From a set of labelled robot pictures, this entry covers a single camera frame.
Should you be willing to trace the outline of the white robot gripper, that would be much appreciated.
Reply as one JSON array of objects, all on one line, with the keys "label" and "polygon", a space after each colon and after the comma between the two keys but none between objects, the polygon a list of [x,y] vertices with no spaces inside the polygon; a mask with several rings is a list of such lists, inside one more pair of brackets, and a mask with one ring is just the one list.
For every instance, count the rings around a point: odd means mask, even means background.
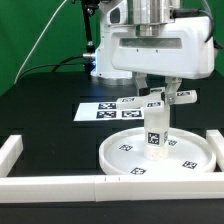
[{"label": "white robot gripper", "polygon": [[115,69],[136,72],[138,96],[150,93],[146,73],[172,76],[165,78],[162,99],[173,105],[181,78],[201,79],[214,70],[214,45],[213,39],[206,42],[208,33],[207,17],[176,19],[162,25],[156,37],[137,37],[134,31],[116,32],[111,39],[110,61]]}]

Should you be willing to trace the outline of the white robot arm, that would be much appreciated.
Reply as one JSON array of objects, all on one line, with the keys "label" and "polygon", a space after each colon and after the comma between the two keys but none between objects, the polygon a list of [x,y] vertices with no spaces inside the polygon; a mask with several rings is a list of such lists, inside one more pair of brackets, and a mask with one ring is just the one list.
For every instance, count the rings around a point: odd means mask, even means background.
[{"label": "white robot arm", "polygon": [[180,0],[101,0],[100,45],[91,78],[109,85],[144,85],[147,74],[163,76],[167,101],[181,81],[214,70],[214,20]]}]

